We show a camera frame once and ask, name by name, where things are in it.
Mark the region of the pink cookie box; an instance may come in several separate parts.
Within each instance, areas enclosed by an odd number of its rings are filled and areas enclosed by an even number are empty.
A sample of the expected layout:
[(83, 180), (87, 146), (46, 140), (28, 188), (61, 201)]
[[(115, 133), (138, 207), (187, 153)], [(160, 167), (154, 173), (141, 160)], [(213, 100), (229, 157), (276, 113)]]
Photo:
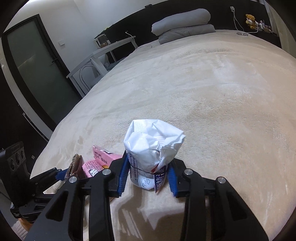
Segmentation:
[(102, 171), (103, 169), (109, 168), (108, 165), (100, 165), (98, 161), (95, 159), (86, 161), (82, 165), (82, 170), (87, 178), (94, 177), (97, 173)]
[(93, 156), (94, 159), (101, 165), (101, 166), (110, 166), (113, 160), (121, 159), (122, 156), (116, 153), (109, 152), (108, 150), (94, 145), (93, 149)]

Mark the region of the white paper packet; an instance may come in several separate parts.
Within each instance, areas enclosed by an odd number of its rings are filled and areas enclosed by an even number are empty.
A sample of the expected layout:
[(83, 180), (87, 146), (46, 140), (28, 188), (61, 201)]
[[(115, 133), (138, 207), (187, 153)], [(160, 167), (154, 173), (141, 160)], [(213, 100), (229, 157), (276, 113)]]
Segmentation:
[(162, 120), (133, 120), (123, 141), (132, 183), (158, 192), (185, 137), (182, 130)]

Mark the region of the small teddy bear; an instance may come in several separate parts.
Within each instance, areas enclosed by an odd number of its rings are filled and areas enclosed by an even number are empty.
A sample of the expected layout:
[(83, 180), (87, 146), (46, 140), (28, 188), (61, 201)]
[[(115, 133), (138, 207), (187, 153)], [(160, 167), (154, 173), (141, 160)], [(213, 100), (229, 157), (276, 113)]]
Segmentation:
[(256, 30), (256, 29), (257, 29), (257, 25), (256, 25), (255, 17), (254, 17), (253, 15), (246, 14), (246, 24), (247, 24), (252, 30)]

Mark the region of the dark glass door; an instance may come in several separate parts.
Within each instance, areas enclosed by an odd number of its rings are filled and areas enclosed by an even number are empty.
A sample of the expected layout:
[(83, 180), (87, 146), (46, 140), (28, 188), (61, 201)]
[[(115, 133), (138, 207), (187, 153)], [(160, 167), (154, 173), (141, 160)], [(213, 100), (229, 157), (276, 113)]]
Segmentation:
[(25, 100), (51, 129), (82, 96), (66, 76), (69, 70), (54, 47), (40, 15), (29, 17), (2, 35), (4, 56)]

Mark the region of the white chair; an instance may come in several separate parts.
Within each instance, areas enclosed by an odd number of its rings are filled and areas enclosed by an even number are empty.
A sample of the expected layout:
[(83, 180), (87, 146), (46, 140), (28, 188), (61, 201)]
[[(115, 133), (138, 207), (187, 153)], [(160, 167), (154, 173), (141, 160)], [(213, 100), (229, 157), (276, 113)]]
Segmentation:
[(86, 90), (96, 85), (103, 77), (93, 64), (86, 64), (79, 70), (79, 79)]

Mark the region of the folded grey duvet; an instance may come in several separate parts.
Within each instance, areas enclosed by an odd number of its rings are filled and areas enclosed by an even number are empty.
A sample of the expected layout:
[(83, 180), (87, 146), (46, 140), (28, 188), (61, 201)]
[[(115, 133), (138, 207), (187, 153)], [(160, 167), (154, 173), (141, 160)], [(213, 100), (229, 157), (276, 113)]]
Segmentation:
[(215, 33), (209, 23), (211, 14), (206, 9), (195, 9), (168, 16), (152, 24), (152, 33), (159, 37), (159, 43), (165, 44), (189, 36)]

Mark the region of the black wardrobe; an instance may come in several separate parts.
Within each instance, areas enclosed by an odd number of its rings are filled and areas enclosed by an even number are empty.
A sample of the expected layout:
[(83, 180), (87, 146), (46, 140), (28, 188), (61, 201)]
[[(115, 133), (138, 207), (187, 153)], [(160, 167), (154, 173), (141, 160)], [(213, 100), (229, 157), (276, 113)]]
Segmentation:
[(23, 116), (23, 110), (11, 92), (3, 72), (1, 72), (0, 92), (1, 150), (23, 142), (27, 169), (31, 173), (47, 142)]

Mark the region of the black headboard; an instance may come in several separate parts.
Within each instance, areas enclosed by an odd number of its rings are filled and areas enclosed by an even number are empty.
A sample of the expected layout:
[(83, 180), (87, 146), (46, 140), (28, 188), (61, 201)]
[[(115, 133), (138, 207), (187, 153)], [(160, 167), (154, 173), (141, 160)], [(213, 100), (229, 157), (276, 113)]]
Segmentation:
[(253, 15), (259, 23), (270, 25), (266, 7), (254, 1), (163, 1), (145, 6), (102, 33), (112, 43), (135, 36), (135, 42), (141, 46), (170, 30), (210, 24), (215, 30), (250, 32), (281, 47), (276, 33), (252, 30), (246, 23), (247, 14)]

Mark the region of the white desk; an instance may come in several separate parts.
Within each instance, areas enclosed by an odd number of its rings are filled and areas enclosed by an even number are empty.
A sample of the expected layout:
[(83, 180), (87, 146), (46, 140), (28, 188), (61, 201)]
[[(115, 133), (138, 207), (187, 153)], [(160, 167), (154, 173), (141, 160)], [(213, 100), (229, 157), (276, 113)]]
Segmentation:
[(99, 48), (93, 53), (91, 53), (88, 57), (86, 57), (82, 62), (80, 62), (66, 77), (71, 80), (74, 84), (75, 88), (78, 90), (78, 93), (81, 97), (86, 96), (86, 94), (90, 91), (91, 87), (89, 87), (84, 80), (82, 80), (82, 70), (84, 67), (93, 67), (102, 77), (104, 77), (108, 70), (104, 66), (104, 64), (99, 60), (99, 57), (104, 54), (113, 51), (114, 49), (121, 47), (127, 43), (132, 43), (134, 49), (138, 48), (137, 43), (135, 42), (136, 36), (130, 36), (120, 41), (116, 41), (115, 43), (111, 43), (103, 48)]

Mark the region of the white appliance on headboard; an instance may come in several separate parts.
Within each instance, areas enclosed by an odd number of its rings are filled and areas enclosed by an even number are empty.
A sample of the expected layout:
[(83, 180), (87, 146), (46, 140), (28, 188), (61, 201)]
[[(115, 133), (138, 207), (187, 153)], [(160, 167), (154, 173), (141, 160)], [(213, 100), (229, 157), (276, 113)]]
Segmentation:
[(111, 44), (106, 34), (96, 36), (93, 41), (95, 42), (95, 45), (98, 49), (104, 48)]

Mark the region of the brown gold snack packet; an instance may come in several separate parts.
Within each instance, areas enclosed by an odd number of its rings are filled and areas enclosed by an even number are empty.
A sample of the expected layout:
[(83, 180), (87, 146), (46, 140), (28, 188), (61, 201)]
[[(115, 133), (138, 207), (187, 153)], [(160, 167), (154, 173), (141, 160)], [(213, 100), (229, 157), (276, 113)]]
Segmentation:
[(84, 162), (82, 156), (79, 154), (75, 154), (65, 174), (65, 180), (69, 179), (72, 176), (77, 177), (79, 180), (86, 178), (86, 175), (82, 169), (83, 164)]

